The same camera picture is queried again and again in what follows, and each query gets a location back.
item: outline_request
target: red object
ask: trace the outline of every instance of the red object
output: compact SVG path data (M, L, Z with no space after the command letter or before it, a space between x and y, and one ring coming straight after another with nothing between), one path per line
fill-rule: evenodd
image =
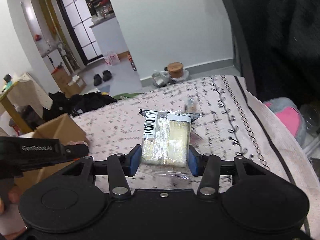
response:
M131 66L132 66L133 71L137 71L136 65L135 65L134 62L133 62L133 59L132 59L132 56L131 56L130 52L128 53L127 56L128 56L128 59L129 59L129 61L130 61L130 64L131 64Z
M51 74L55 74L55 73L57 73L58 71L59 71L58 68L54 68L54 71L52 71Z
M20 136L20 128L18 127L18 125L15 124L14 126L12 126L12 128L17 133L17 135Z
M106 3L109 3L110 2L110 0L102 0L101 2L100 2L100 5L105 5Z
M39 41L39 40L41 40L41 36L39 34L36 34L35 35L35 41Z

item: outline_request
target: pink bag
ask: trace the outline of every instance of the pink bag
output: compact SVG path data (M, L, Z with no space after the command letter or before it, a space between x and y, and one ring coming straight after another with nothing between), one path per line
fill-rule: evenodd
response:
M117 65L120 63L119 57L115 52L107 52L106 54L103 54L104 60L105 62L110 65Z

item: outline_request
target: doorway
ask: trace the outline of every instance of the doorway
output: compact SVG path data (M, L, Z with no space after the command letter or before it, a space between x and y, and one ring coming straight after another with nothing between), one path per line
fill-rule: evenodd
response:
M86 0L57 0L63 20L85 65L102 57L98 43L89 28L91 13Z

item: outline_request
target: blue gripper pad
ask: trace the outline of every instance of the blue gripper pad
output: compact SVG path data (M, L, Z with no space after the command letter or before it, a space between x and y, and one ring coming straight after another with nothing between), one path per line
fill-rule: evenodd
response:
M196 157L193 155L192 151L189 149L189 156L188 156L188 166L191 171L191 174L195 177L199 176L199 169L196 162Z
M130 161L130 174L131 176L134 176L139 168L140 165L140 159L142 154L142 148L141 146L136 150L136 152L131 157Z

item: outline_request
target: gray floor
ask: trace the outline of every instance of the gray floor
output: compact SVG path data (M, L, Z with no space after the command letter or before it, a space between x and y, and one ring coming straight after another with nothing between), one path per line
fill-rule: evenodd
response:
M93 85L93 76L99 74L101 77L104 70L109 70L112 73L113 78L110 81L103 82L98 87ZM235 67L230 66L226 68L214 69L202 73L190 75L189 79L196 79L200 77L207 77L211 75L234 75L240 76L238 70ZM79 74L87 83L87 87L82 94L98 91L99 88L103 88L110 85L109 95L115 96L123 93L136 93L136 92L148 92L154 90L156 87L148 86L142 87L139 75L136 71L133 71L130 62L127 59L123 59L120 64L115 66L108 66L104 60L99 60L87 66L87 68Z
M133 71L129 60L123 59L120 64L115 66L109 66L104 60L99 60L87 66L87 68L80 73L80 76L87 84L87 87L82 91L83 94L96 90L96 87L93 85L93 77L95 74L103 77L102 72L105 70L109 70L112 73L112 79L103 82L97 89L110 85L109 95L111 96L123 93L134 93L142 89L140 77L136 71Z

